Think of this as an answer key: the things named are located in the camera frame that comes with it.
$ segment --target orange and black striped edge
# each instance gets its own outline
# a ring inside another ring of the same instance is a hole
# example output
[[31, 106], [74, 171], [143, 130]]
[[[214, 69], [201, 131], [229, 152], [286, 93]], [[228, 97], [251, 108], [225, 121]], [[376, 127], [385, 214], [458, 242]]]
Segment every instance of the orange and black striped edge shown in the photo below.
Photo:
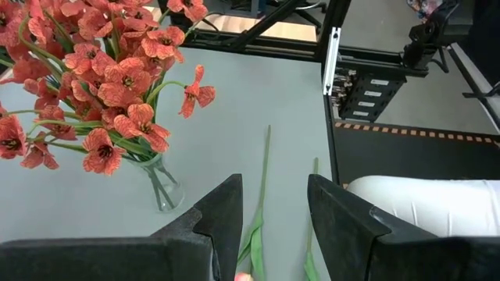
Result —
[[484, 144], [496, 144], [493, 140], [493, 136], [478, 136], [473, 133], [461, 133], [461, 132], [445, 132], [440, 130], [432, 130], [432, 129], [403, 129], [403, 128], [394, 128], [384, 125], [372, 124], [372, 125], [362, 125], [362, 124], [352, 124], [352, 123], [343, 123], [336, 122], [336, 128], [350, 129], [350, 130], [365, 130], [372, 132], [381, 132], [381, 133], [394, 133], [399, 135], [408, 135], [414, 137], [435, 137], [438, 139], [448, 139], [455, 141], [470, 141], [476, 143], [484, 143]]

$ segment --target gray tabletop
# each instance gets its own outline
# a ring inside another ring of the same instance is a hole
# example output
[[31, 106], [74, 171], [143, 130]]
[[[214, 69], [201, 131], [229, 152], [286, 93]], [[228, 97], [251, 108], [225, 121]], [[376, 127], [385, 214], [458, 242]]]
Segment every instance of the gray tabletop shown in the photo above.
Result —
[[[83, 155], [52, 148], [61, 165], [56, 171], [24, 169], [21, 158], [0, 161], [1, 241], [147, 236], [233, 173], [243, 175], [245, 231], [259, 198], [270, 124], [273, 136], [262, 237], [267, 279], [304, 279], [306, 188], [315, 157], [320, 158], [320, 173], [330, 178], [320, 64], [206, 50], [182, 52], [186, 63], [175, 65], [166, 80], [190, 84], [196, 64], [202, 64], [202, 84], [217, 90], [213, 104], [196, 108], [190, 119], [177, 114], [182, 89], [167, 86], [160, 94], [157, 120], [172, 133], [166, 161], [186, 191], [182, 205], [170, 214], [155, 212], [148, 177], [130, 163], [122, 162], [114, 176], [106, 177], [86, 173]], [[22, 85], [0, 86], [0, 101], [10, 111], [31, 109], [34, 99]], [[34, 116], [19, 117], [29, 130]], [[328, 280], [316, 241], [313, 248], [321, 279]]]

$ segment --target white fabric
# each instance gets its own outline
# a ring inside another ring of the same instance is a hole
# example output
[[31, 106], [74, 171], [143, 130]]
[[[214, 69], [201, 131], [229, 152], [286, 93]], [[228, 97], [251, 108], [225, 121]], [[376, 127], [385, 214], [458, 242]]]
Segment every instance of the white fabric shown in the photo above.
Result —
[[500, 180], [365, 176], [348, 190], [439, 237], [500, 235]]

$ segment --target black machine part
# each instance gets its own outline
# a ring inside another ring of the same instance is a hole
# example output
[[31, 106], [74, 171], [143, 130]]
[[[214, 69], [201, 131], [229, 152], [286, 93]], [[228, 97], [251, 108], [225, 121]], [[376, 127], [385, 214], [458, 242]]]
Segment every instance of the black machine part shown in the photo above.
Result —
[[[429, 62], [435, 62], [447, 73], [442, 48], [466, 38], [473, 25], [473, 10], [474, 0], [444, 0], [427, 22], [410, 30], [412, 43], [404, 49], [405, 65], [412, 69], [427, 69]], [[441, 61], [433, 59], [438, 51]]]
[[438, 238], [318, 175], [312, 225], [332, 280], [500, 280], [500, 238]]
[[233, 281], [242, 212], [235, 174], [150, 237], [0, 244], [0, 280]]

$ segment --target glass vase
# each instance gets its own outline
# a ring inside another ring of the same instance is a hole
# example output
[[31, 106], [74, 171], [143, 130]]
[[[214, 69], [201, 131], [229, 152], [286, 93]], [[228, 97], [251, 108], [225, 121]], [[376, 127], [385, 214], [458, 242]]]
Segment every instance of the glass vase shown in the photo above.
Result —
[[170, 212], [184, 199], [184, 189], [172, 174], [166, 170], [163, 155], [158, 154], [147, 162], [131, 162], [146, 172], [152, 184], [155, 208], [160, 212]]

